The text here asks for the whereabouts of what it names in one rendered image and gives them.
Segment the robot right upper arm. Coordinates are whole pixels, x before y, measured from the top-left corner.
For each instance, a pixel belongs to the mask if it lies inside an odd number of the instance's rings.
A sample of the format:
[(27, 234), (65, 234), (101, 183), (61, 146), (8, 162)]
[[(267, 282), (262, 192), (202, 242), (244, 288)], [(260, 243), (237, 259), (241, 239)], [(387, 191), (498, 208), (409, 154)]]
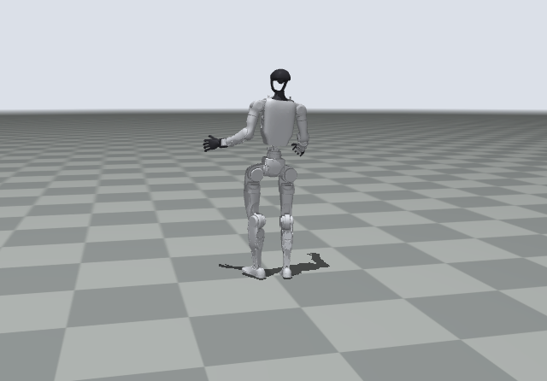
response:
[(302, 143), (302, 142), (307, 142), (309, 141), (309, 138), (308, 138), (308, 133), (307, 133), (307, 127), (308, 127), (308, 124), (307, 124), (307, 116), (306, 116), (306, 113), (307, 113), (307, 109), (305, 108), (304, 105), (302, 105), (301, 103), (295, 103), (296, 104), (296, 115), (297, 115), (297, 127), (298, 127), (298, 130), (299, 130), (299, 133), (297, 133), (297, 141)]

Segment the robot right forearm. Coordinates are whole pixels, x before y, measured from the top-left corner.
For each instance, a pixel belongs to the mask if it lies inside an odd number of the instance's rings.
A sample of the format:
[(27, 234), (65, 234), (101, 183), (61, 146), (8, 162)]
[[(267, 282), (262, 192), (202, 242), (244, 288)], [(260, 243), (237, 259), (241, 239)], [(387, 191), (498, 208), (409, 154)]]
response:
[[(309, 135), (308, 135), (309, 137)], [(301, 154), (302, 152), (304, 152), (306, 149), (307, 149), (307, 146), (309, 144), (309, 141), (307, 142), (298, 142), (298, 145), (297, 145), (297, 148), (295, 149), (295, 151), (298, 153), (298, 154)]]

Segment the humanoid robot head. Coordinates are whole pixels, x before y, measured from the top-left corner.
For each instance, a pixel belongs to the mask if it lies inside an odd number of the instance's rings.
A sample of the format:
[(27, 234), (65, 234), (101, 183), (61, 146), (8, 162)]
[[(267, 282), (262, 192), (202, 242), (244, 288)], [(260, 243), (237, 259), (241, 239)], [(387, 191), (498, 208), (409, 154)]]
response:
[[(280, 100), (280, 101), (287, 101), (288, 99), (285, 97), (285, 87), (288, 82), (288, 80), (291, 80), (290, 74), (284, 70), (284, 69), (277, 69), (273, 71), (270, 75), (271, 80), (271, 88), (274, 92), (274, 97), (272, 99)], [(278, 81), (279, 84), (283, 84), (283, 87), (280, 91), (277, 91), (274, 89), (273, 81)], [(289, 100), (290, 101), (290, 100)]]

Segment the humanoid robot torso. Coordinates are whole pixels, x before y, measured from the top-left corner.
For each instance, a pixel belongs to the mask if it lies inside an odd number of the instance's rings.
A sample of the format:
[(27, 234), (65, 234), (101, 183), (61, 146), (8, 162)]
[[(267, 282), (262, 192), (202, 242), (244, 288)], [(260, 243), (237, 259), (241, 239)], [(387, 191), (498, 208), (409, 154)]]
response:
[(273, 97), (268, 95), (268, 98), (263, 99), (266, 102), (261, 111), (260, 131), (263, 143), (273, 145), (267, 147), (267, 156), (262, 158), (262, 164), (265, 165), (263, 176), (281, 177), (285, 172), (285, 159), (281, 158), (278, 146), (287, 146), (292, 137), (297, 107), (290, 98), (280, 101), (272, 99)]

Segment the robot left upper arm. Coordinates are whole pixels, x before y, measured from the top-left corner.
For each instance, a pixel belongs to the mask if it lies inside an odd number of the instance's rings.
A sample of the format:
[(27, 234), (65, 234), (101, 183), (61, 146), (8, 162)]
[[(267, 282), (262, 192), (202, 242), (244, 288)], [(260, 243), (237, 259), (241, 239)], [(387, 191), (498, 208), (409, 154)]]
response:
[(244, 137), (246, 140), (251, 140), (254, 137), (254, 130), (259, 118), (259, 112), (263, 111), (266, 100), (256, 100), (250, 104), (250, 110), (247, 117), (247, 135)]

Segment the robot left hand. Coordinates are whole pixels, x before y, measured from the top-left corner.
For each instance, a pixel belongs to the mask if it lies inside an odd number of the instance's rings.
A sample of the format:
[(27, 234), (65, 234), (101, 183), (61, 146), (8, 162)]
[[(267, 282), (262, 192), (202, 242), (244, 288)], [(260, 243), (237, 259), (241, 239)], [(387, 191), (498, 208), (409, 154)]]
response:
[[(225, 139), (225, 138), (214, 138), (213, 136), (209, 135), (209, 138), (211, 139), (204, 139), (204, 142), (208, 141), (207, 143), (203, 143), (203, 145), (205, 144), (208, 144), (206, 146), (204, 146), (203, 148), (205, 149), (204, 151), (207, 152), (208, 150), (211, 150), (211, 149), (216, 149), (218, 147), (220, 148), (227, 148), (228, 146), (221, 146), (221, 140), (222, 139)], [(208, 148), (208, 149), (206, 149)]]

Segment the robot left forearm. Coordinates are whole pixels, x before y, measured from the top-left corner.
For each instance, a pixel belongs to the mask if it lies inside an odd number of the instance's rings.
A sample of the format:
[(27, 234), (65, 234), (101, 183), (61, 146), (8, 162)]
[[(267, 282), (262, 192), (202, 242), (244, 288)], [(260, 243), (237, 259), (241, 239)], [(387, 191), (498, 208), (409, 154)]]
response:
[(226, 139), (221, 140), (221, 146), (231, 146), (233, 147), (236, 144), (241, 144), (244, 142), (244, 137), (247, 135), (247, 129), (244, 128), (240, 132), (236, 133), (234, 136), (231, 136)]

